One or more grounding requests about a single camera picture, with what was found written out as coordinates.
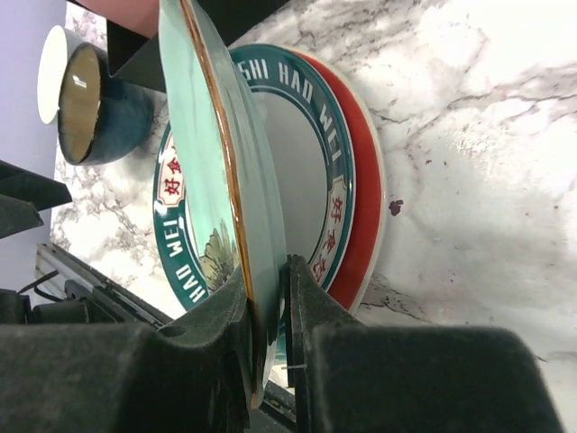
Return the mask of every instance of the red chinese characters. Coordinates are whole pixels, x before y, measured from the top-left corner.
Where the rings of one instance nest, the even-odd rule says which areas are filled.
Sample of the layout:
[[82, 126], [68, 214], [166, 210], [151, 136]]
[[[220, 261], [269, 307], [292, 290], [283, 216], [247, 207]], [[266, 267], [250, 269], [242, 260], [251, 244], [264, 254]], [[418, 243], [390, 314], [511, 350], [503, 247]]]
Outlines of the red chinese characters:
[[172, 174], [182, 173], [182, 171], [180, 170], [180, 162], [179, 162], [179, 160], [177, 160], [176, 156], [174, 158], [172, 158], [172, 160], [166, 165], [170, 169]]
[[325, 271], [326, 271], [325, 257], [323, 257], [323, 255], [319, 255], [318, 260], [313, 265], [313, 274], [315, 275], [315, 280], [320, 281]]
[[174, 178], [165, 179], [164, 192], [167, 192], [170, 196], [180, 194], [180, 185], [181, 183], [178, 180], [174, 180]]
[[323, 242], [323, 248], [326, 249], [327, 253], [330, 253], [334, 246], [336, 245], [336, 239], [334, 238], [334, 229], [326, 231], [326, 240]]
[[340, 197], [333, 197], [333, 208], [331, 209], [331, 218], [336, 222], [340, 222], [343, 217], [343, 201]]

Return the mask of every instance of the glass plate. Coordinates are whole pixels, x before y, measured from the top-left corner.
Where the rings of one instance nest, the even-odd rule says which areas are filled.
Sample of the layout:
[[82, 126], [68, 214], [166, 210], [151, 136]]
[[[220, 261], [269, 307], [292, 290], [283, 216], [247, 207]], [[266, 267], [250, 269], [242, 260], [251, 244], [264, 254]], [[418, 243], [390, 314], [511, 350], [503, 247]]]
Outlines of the glass plate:
[[238, 253], [253, 304], [256, 407], [276, 353], [287, 254], [270, 147], [246, 82], [196, 2], [160, 0], [159, 42], [195, 243], [208, 249], [219, 238]]

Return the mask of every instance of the white lid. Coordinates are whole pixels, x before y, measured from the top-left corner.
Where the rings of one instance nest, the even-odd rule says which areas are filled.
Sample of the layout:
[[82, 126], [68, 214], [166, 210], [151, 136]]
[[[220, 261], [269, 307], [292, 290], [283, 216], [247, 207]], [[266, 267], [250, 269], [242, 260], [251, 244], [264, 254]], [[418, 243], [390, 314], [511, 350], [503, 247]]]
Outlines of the white lid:
[[69, 47], [65, 30], [63, 27], [55, 25], [44, 42], [38, 68], [36, 97], [40, 119], [45, 124], [56, 122], [60, 85], [68, 60]]

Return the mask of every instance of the blue ceramic bowl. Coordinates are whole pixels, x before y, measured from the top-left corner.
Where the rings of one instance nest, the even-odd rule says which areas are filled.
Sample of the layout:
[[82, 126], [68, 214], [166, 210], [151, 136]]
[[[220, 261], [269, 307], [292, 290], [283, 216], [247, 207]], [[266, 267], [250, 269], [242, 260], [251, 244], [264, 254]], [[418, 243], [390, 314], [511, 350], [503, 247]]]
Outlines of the blue ceramic bowl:
[[106, 53], [84, 42], [72, 53], [60, 89], [58, 134], [73, 165], [116, 161], [148, 139], [153, 104], [143, 88], [108, 75]]

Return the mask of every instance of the marble surface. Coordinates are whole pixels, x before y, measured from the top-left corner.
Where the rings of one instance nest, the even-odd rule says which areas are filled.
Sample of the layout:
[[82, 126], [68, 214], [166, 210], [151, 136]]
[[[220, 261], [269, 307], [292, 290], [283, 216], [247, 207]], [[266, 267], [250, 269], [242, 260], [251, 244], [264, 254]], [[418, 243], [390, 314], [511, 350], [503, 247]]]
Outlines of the marble surface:
[[[488, 325], [534, 352], [577, 432], [577, 5], [566, 0], [293, 1], [238, 43], [297, 46], [333, 63], [380, 133], [387, 220], [357, 311], [368, 324]], [[105, 46], [104, 21], [67, 26]], [[52, 239], [172, 317], [182, 307], [151, 221], [151, 139], [119, 162], [56, 179], [74, 203]]]

